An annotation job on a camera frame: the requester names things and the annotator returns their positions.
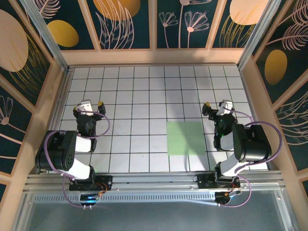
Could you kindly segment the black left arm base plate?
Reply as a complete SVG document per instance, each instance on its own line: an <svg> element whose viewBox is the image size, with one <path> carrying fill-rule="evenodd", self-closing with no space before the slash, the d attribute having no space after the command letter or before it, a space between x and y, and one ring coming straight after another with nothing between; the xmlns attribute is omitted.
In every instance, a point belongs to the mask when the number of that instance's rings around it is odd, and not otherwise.
<svg viewBox="0 0 308 231"><path fill-rule="evenodd" d="M112 176L96 176L93 179L70 181L69 191L98 192L110 191L113 184Z"/></svg>

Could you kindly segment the aluminium corner post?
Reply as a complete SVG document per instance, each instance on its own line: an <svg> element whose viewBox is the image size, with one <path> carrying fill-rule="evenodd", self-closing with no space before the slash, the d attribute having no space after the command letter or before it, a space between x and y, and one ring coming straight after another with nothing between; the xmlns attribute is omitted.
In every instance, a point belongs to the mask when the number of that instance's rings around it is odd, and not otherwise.
<svg viewBox="0 0 308 231"><path fill-rule="evenodd" d="M50 33L47 24L43 17L39 14L33 0L20 0L24 9L28 12L28 15L34 23L36 29L41 33L43 40L46 42L49 50L52 52L56 62L59 64L65 74L68 73L68 64L66 63L61 50Z"/></svg>
<svg viewBox="0 0 308 231"><path fill-rule="evenodd" d="M265 33L266 29L269 27L275 13L278 11L282 0L269 0L267 3L259 21L254 27L252 34L250 35L248 42L244 47L244 51L237 64L238 70L241 72L246 65L248 59L252 55L253 50L257 46L261 37Z"/></svg>

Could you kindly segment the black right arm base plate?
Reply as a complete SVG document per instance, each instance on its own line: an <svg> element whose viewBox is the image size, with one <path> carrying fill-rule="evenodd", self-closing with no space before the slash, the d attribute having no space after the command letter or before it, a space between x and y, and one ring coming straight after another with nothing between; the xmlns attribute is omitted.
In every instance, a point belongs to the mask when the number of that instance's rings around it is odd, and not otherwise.
<svg viewBox="0 0 308 231"><path fill-rule="evenodd" d="M197 174L197 184L199 189L227 189L240 188L238 177L217 176L214 173Z"/></svg>

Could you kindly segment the aluminium mounting rail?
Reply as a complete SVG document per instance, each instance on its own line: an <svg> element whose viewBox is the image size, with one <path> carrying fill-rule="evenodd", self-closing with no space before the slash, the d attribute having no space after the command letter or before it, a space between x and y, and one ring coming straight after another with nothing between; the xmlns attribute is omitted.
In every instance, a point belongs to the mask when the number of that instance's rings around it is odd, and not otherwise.
<svg viewBox="0 0 308 231"><path fill-rule="evenodd" d="M113 173L111 192L150 193L150 192L189 192L197 191L197 177L194 172L165 173ZM285 189L280 171L243 171L255 191ZM28 175L23 193L62 192L63 177L59 174Z"/></svg>

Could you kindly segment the translucent grey acrylic panel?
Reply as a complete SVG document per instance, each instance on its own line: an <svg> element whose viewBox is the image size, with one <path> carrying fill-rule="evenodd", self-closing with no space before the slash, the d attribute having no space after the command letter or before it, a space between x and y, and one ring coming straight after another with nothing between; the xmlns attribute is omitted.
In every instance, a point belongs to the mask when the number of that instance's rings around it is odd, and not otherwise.
<svg viewBox="0 0 308 231"><path fill-rule="evenodd" d="M12 231L301 231L280 190L253 191L238 208L189 202L101 202L76 208L60 194L29 194Z"/></svg>

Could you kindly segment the light green paper sheet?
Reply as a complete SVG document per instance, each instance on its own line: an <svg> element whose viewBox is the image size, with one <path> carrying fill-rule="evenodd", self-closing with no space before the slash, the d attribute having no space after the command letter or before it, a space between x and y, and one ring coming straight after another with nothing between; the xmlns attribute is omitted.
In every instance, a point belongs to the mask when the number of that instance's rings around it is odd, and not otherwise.
<svg viewBox="0 0 308 231"><path fill-rule="evenodd" d="M168 155L204 155L205 137L201 122L167 122Z"/></svg>

